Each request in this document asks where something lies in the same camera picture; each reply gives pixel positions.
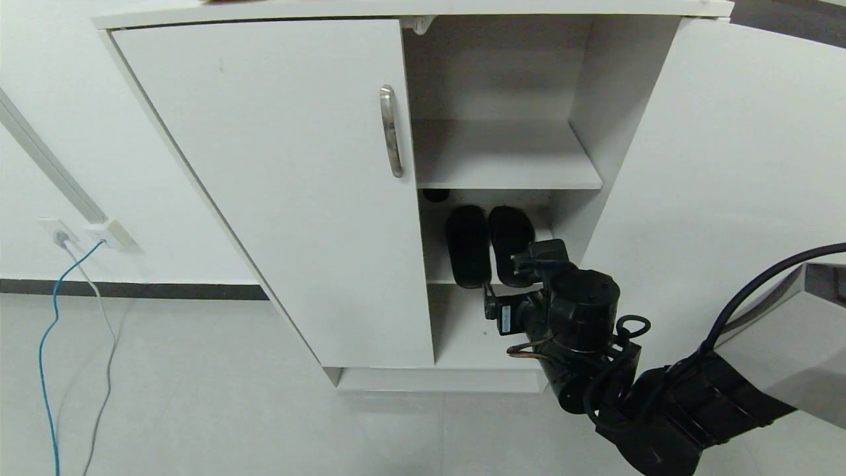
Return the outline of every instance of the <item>cabinet top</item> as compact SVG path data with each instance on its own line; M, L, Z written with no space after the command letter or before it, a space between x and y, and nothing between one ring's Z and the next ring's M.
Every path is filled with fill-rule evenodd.
M659 14L727 17L728 0L151 0L97 15L100 30L248 19L463 14Z

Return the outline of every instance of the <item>black slipper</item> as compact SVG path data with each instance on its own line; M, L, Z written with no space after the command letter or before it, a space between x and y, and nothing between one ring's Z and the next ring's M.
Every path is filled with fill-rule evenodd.
M454 209L447 218L446 234L455 283L474 289L490 281L490 241L485 212L476 205Z
M514 274L514 261L511 257L526 251L535 240L535 227L523 210L512 207L496 207L487 217L491 230L493 252L497 257L497 275L506 286L525 288L531 280Z

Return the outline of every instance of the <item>metal door handle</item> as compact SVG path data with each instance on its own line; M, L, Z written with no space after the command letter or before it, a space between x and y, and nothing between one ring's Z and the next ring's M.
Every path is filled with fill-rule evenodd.
M403 176L403 163L399 158L397 124L393 117L393 88L390 85L382 86L379 90L379 105L382 107L382 128L385 130L387 160L391 164L393 176L400 178Z

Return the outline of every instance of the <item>gray cable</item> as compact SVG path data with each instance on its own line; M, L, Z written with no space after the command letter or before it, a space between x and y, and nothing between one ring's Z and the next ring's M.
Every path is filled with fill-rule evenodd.
M60 246L73 258L74 263L76 263L77 259L74 256L74 253L71 252L65 243L62 241ZM106 404L108 403L109 396L112 395L112 360L114 359L114 352L118 348L118 337L114 334L114 329L112 329L112 323L109 322L108 317L106 316L106 309L103 307L103 300L102 296L100 296L100 290L91 281L91 278L88 277L88 274L85 273L85 270L82 269L82 265L77 266L77 269L82 273L85 277L85 280L88 281L88 284L91 286L91 289L94 290L94 294L97 296L97 302L100 304L100 313L103 316L103 320L106 321L106 325L108 326L109 333L112 334L112 351L109 352L108 356L108 364L106 366L106 398L103 399L102 405L100 405L100 411L97 413L97 420L94 422L94 431L91 434L91 450L88 453L88 461L85 462L85 470L82 472L82 476L87 476L88 468L91 467L91 460L94 458L94 447L97 443L97 430L100 429L100 418L103 416L103 410L106 409Z

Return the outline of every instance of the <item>blue cable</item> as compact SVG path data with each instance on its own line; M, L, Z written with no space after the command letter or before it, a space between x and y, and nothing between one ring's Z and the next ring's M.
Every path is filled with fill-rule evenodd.
M52 411L50 411L50 401L47 399L47 382L44 380L44 341L47 340L47 336L50 334L50 331L52 330L53 326L56 325L56 323L58 322L58 287L62 285L62 281L64 281L65 277L71 271L73 271L74 268L82 264L83 261L85 261L89 256L91 256L91 254L95 252L97 248L99 248L100 245L105 242L105 240L98 241L97 244L94 245L93 248L91 248L91 251L87 252L85 256L83 256L79 261L74 263L73 266L68 268L68 270L65 271L64 274L62 274L62 277L60 277L58 281L56 281L56 285L53 286L52 298L53 312L55 313L56 318L53 320L52 324L50 324L50 327L48 327L47 330L44 331L44 336L41 338L41 344L38 345L38 373L41 376L41 393L44 395L44 406L47 408L47 421L50 423L50 438L52 439L53 443L53 462L56 466L56 476L61 476L61 471L59 471L58 465L58 440L56 439L56 429L53 427Z

